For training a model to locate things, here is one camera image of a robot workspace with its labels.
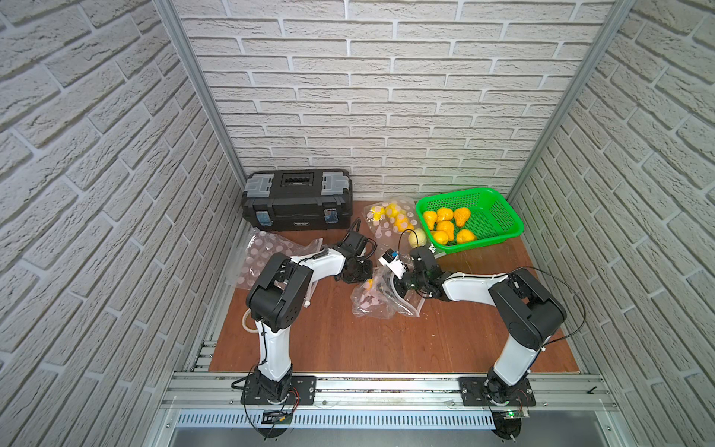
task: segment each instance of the yellow fruit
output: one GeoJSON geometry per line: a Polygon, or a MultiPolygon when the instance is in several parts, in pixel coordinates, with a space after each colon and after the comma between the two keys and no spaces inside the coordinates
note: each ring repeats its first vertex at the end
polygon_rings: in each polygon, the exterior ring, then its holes
{"type": "Polygon", "coordinates": [[[372,208],[370,208],[370,211],[373,212],[373,223],[379,221],[385,216],[385,208],[376,205],[372,208]]]}
{"type": "Polygon", "coordinates": [[[410,223],[407,221],[407,219],[398,220],[395,222],[395,231],[403,232],[408,228],[409,225],[410,223]]]}
{"type": "Polygon", "coordinates": [[[396,203],[390,203],[388,208],[385,210],[385,214],[388,215],[388,217],[397,217],[397,215],[401,212],[402,208],[400,208],[400,205],[396,203]]]}
{"type": "Polygon", "coordinates": [[[410,246],[412,248],[417,248],[427,244],[427,235],[425,234],[425,230],[423,230],[422,228],[418,228],[415,230],[415,232],[410,231],[408,241],[410,241],[410,246]]]}
{"type": "Polygon", "coordinates": [[[449,208],[440,208],[437,210],[437,222],[452,220],[452,217],[454,217],[454,212],[449,208]]]}
{"type": "Polygon", "coordinates": [[[449,240],[454,240],[454,224],[451,221],[443,220],[442,222],[437,222],[437,230],[447,233],[449,240]]]}
{"type": "Polygon", "coordinates": [[[425,224],[427,224],[427,228],[430,230],[435,229],[435,222],[437,222],[437,213],[434,211],[425,211],[422,213],[422,218],[425,220],[425,224]]]}
{"type": "Polygon", "coordinates": [[[477,240],[477,237],[469,230],[459,230],[459,233],[457,233],[458,244],[466,244],[467,242],[472,242],[473,240],[477,240]]]}
{"type": "Polygon", "coordinates": [[[469,220],[469,217],[472,215],[472,212],[469,210],[469,208],[457,208],[454,210],[454,223],[457,224],[459,228],[467,225],[467,221],[469,220]]]}
{"type": "Polygon", "coordinates": [[[447,233],[443,231],[432,231],[432,238],[440,245],[447,245],[447,242],[449,242],[447,233]]]}

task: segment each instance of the plastic bag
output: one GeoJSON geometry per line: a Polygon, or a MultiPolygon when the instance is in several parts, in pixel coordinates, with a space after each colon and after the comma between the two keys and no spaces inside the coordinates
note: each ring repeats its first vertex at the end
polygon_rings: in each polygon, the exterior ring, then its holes
{"type": "Polygon", "coordinates": [[[228,267],[226,283],[239,289],[250,290],[263,271],[266,262],[275,253],[281,252],[287,256],[304,256],[320,251],[321,245],[322,238],[313,240],[305,247],[275,233],[251,228],[246,248],[243,251],[235,250],[237,256],[228,267]],[[245,259],[241,264],[242,255],[245,255],[245,259]]]}
{"type": "MultiPolygon", "coordinates": [[[[406,196],[368,205],[363,209],[363,216],[370,231],[375,234],[375,240],[393,250],[398,248],[400,235],[405,229],[414,230],[422,227],[415,211],[415,201],[406,196]]],[[[403,246],[400,247],[406,252],[410,251],[407,243],[409,235],[410,232],[403,237],[403,246]]]]}
{"type": "Polygon", "coordinates": [[[401,298],[392,285],[393,272],[387,267],[373,269],[373,277],[357,286],[350,295],[352,313],[356,317],[366,315],[386,320],[396,313],[419,317],[425,299],[414,290],[401,298]]]}

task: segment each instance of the blue latch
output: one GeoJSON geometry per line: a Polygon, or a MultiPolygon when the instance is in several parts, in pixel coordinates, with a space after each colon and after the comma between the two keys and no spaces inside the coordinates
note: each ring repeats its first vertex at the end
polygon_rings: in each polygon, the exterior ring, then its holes
{"type": "Polygon", "coordinates": [[[325,223],[337,223],[337,210],[335,208],[326,208],[322,212],[325,215],[325,223]]]}
{"type": "Polygon", "coordinates": [[[268,211],[256,211],[256,219],[258,219],[258,223],[260,223],[262,227],[273,226],[273,221],[270,219],[268,211]]]}

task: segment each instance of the robotic arm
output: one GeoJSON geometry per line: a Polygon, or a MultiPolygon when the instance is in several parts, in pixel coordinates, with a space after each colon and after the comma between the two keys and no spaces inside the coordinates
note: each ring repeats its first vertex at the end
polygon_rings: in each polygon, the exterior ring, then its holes
{"type": "Polygon", "coordinates": [[[410,256],[415,266],[411,272],[392,251],[380,260],[393,271],[395,294],[404,298],[408,290],[415,290],[424,298],[471,301],[499,311],[509,339],[487,373],[481,394],[498,406],[506,405],[518,389],[528,388],[529,368],[566,319],[566,310],[525,268],[503,275],[468,275],[443,272],[427,247],[413,249],[410,256]]]}
{"type": "MultiPolygon", "coordinates": [[[[261,361],[255,381],[258,394],[266,401],[279,404],[287,398],[292,377],[290,326],[301,311],[310,284],[327,276],[347,283],[372,277],[368,258],[375,244],[365,254],[371,240],[361,235],[359,228],[360,221],[356,220],[341,242],[312,255],[273,255],[249,291],[246,304],[260,335],[261,361]]],[[[503,275],[450,273],[441,270],[427,247],[415,248],[410,256],[414,265],[411,271],[392,250],[380,259],[392,270],[388,279],[396,295],[404,298],[414,290],[424,298],[471,301],[498,309],[509,339],[479,392],[498,406],[515,400],[517,392],[528,389],[526,376],[537,355],[566,319],[563,306],[526,269],[503,275]]]]}
{"type": "Polygon", "coordinates": [[[284,403],[290,389],[292,364],[288,345],[290,326],[298,317],[311,283],[324,277],[360,283],[373,276],[375,241],[358,231],[356,220],[343,240],[307,256],[274,254],[266,263],[246,297],[246,306],[256,320],[261,361],[255,372],[258,393],[270,403],[284,403]],[[373,244],[367,253],[368,242],[373,244]]]}

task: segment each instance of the wooden floor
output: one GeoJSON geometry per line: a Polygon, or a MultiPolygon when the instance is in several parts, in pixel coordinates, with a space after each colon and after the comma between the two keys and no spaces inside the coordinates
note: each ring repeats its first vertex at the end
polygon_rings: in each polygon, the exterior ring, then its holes
{"type": "MultiPolygon", "coordinates": [[[[356,202],[355,210],[365,203],[356,202]]],[[[371,235],[367,225],[362,231],[371,235]]],[[[280,233],[301,244],[323,237],[331,244],[344,230],[280,233]]],[[[531,260],[519,237],[499,245],[439,259],[445,271],[508,272],[531,260]]],[[[350,294],[355,285],[321,280],[311,306],[303,309],[290,334],[294,371],[484,373],[499,357],[508,332],[497,310],[475,303],[426,300],[419,318],[396,314],[389,320],[356,318],[350,294]]],[[[259,361],[258,334],[246,332],[241,317],[247,291],[236,289],[211,362],[211,371],[248,371],[259,361]]],[[[532,367],[539,373],[578,372],[567,342],[549,345],[532,367]]]]}

